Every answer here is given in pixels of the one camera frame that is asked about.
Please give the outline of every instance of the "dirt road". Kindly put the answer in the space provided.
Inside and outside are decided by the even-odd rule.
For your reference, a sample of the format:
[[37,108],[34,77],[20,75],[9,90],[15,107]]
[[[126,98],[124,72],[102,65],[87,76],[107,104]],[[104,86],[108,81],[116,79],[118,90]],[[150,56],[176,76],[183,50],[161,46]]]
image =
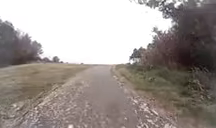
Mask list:
[[90,68],[49,94],[20,128],[175,128],[112,76]]

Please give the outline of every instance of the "white sky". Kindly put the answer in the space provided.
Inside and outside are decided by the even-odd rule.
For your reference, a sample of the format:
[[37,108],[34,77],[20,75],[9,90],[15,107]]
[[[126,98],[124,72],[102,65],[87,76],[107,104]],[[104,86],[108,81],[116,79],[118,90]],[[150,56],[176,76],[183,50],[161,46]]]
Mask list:
[[129,0],[0,0],[0,17],[43,45],[45,56],[72,63],[128,62],[151,42],[161,13]]

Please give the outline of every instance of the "tree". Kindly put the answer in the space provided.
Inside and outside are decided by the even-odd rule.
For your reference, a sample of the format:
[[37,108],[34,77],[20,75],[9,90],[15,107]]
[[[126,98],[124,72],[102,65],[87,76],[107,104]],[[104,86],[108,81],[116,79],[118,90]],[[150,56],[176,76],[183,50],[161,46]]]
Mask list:
[[185,67],[216,70],[216,0],[137,0],[157,8],[172,19],[167,32],[157,31],[149,49],[159,53],[164,64],[174,61]]
[[16,30],[10,22],[0,19],[0,65],[36,61],[42,52],[40,43]]
[[53,62],[59,63],[59,62],[60,62],[60,59],[59,59],[57,56],[54,56],[54,57],[53,57]]

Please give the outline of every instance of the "grassy field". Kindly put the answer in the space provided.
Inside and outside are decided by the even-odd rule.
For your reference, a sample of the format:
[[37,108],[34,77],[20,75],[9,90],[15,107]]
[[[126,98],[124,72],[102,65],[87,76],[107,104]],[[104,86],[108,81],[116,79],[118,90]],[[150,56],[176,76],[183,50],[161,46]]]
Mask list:
[[55,86],[62,85],[87,65],[27,64],[0,68],[0,115],[24,101],[36,100]]
[[192,85],[188,84],[191,84],[192,77],[189,72],[166,68],[139,70],[126,65],[116,66],[116,71],[132,82],[136,90],[154,97],[164,109],[182,119],[191,117],[195,122],[216,125],[216,104],[199,91],[190,89]]

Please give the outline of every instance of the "foliage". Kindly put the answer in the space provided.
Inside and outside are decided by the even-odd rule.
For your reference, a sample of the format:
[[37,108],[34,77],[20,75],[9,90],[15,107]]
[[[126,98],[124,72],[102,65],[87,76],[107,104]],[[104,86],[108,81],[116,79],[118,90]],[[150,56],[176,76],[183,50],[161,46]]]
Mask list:
[[216,71],[216,0],[139,0],[158,8],[173,26],[162,32],[154,29],[143,61],[168,67],[198,67]]
[[0,19],[0,65],[24,64],[39,60],[42,46],[28,34]]
[[59,63],[60,62],[60,59],[57,56],[54,56],[52,60],[55,63]]

